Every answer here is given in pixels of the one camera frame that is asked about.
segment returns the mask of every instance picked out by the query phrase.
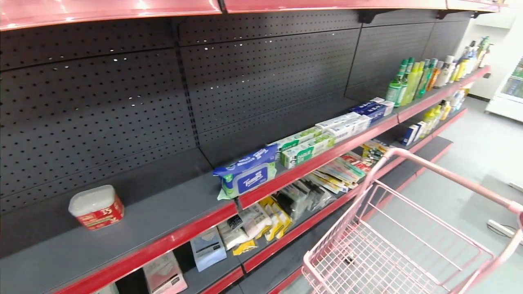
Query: red and white container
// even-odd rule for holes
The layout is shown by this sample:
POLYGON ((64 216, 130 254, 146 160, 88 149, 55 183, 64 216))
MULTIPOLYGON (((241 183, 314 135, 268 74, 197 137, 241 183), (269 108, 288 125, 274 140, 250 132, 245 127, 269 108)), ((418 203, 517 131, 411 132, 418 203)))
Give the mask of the red and white container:
POLYGON ((69 212, 88 230, 94 231, 123 219, 123 205, 111 185, 80 192, 71 198, 69 212))

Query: toothpaste box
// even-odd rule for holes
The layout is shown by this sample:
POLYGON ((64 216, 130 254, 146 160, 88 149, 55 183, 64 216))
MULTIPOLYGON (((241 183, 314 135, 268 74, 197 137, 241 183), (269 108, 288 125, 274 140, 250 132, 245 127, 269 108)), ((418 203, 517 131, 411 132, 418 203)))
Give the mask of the toothpaste box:
POLYGON ((362 114, 361 112, 366 110, 366 109, 369 109, 375 105, 377 105, 378 103, 374 102, 374 101, 369 101, 367 103, 363 103, 363 104, 360 104, 358 106, 355 106, 353 108, 350 109, 350 111, 354 111, 354 112, 357 112, 359 114, 362 114))
POLYGON ((362 111, 361 114, 370 117, 370 119, 371 119, 370 122, 373 123, 383 117, 386 109, 387 109, 387 106, 385 106, 383 104, 376 104, 373 107, 362 111))
POLYGON ((392 113, 392 110, 394 109, 394 102, 383 101, 380 104, 387 106, 387 109, 385 110, 385 113, 383 114, 383 116, 387 116, 392 113))
POLYGON ((366 130, 370 125, 370 118, 368 116, 359 116, 357 118, 349 119, 344 123, 330 127, 325 130, 326 133, 332 134, 338 143, 346 138, 354 136, 366 130))
POLYGON ((361 133, 369 128, 371 119, 368 116, 360 116, 358 117, 358 124, 356 127, 354 127, 354 134, 361 133))
POLYGON ((376 98, 372 99, 371 101, 374 101, 374 102, 376 102, 378 104, 382 104, 385 101, 385 99, 382 99, 380 97, 376 97, 376 98))
POLYGON ((338 116, 338 117, 335 117, 333 119, 317 123, 316 127, 320 128, 322 131, 324 131, 325 129, 328 129, 328 128, 336 126, 336 125, 339 125, 339 124, 344 123, 345 121, 347 121, 349 119, 357 118, 359 116, 360 116, 360 114, 357 114, 355 112, 350 112, 350 113, 348 113, 346 115, 338 116))
POLYGON ((357 118, 349 119, 344 123, 326 129, 325 132, 334 136, 334 143, 338 143, 354 135, 354 127, 357 123, 357 118))
POLYGON ((297 146, 298 144, 301 144, 314 137, 318 137, 321 134, 322 134, 322 129, 320 129, 318 127, 312 127, 312 128, 306 129, 304 131, 301 131, 297 134, 294 134, 294 135, 288 136, 286 138, 283 138, 281 140, 278 140, 276 142, 273 142, 271 144, 267 144, 267 146, 273 145, 273 144, 278 144, 278 149, 276 150, 276 161, 279 161, 282 151, 285 151, 289 148, 297 146))
POLYGON ((293 168, 331 148, 334 146, 334 141, 335 138, 332 134, 324 133, 296 147, 283 151, 281 153, 281 163, 286 168, 293 168))
POLYGON ((419 130, 419 126, 412 125, 405 131, 405 135, 403 135, 403 139, 401 140, 401 143, 405 146, 409 146, 416 137, 416 133, 419 130))

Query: shopping cart handle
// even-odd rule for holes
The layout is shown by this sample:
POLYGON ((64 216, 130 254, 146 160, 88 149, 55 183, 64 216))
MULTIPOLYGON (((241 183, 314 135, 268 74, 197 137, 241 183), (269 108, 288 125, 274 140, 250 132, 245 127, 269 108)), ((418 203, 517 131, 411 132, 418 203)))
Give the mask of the shopping cart handle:
POLYGON ((383 157, 379 160, 379 162, 372 168, 372 170, 369 172, 369 175, 367 176, 367 178, 365 179, 365 182, 363 183, 363 189, 362 190, 365 190, 371 183, 371 180, 374 178, 376 172, 393 156, 393 155, 397 155, 397 156, 401 156, 401 157, 404 157, 408 160, 411 160, 423 167, 426 167, 427 169, 430 169, 431 171, 433 172, 436 172, 442 176, 444 176, 445 178, 447 179, 450 179, 464 187, 467 187, 468 189, 496 202, 497 204, 507 208, 508 210, 514 212, 514 213, 520 213, 520 212, 523 212, 523 205, 515 202, 515 201, 512 201, 512 200, 508 200, 492 191, 490 191, 489 189, 479 185, 479 184, 476 184, 476 183, 473 183, 472 181, 462 177, 462 176, 459 176, 451 171, 448 171, 444 168, 442 168, 441 166, 438 166, 428 160, 425 160, 417 155, 414 155, 412 154, 410 151, 408 150, 405 150, 403 148, 390 148, 389 150, 387 150, 387 152, 385 152, 385 155, 383 155, 383 157))

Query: shelf bracket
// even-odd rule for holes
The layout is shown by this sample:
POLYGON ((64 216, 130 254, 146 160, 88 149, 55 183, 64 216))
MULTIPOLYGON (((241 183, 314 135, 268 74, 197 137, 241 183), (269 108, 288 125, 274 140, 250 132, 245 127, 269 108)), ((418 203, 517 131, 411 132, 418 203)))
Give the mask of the shelf bracket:
POLYGON ((445 17, 451 13, 465 12, 466 10, 459 9, 440 9, 436 15, 436 19, 445 19, 445 17))
POLYGON ((378 14, 383 14, 399 9, 358 9, 358 21, 363 24, 370 24, 374 17, 378 14))
POLYGON ((477 18, 481 14, 486 14, 486 13, 493 13, 493 12, 492 11, 474 11, 474 14, 472 15, 472 18, 477 18))

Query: product label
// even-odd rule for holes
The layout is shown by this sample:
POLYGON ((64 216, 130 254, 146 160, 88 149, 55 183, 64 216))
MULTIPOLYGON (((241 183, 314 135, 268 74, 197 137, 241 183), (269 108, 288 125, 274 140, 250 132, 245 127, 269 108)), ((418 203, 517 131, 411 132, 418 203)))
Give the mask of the product label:
POLYGON ((263 167, 254 173, 238 179, 238 192, 244 193, 252 188, 266 182, 268 179, 267 167, 263 167))
POLYGON ((123 219, 124 208, 120 198, 115 195, 115 201, 107 208, 84 214, 76 219, 91 231, 107 227, 123 219))

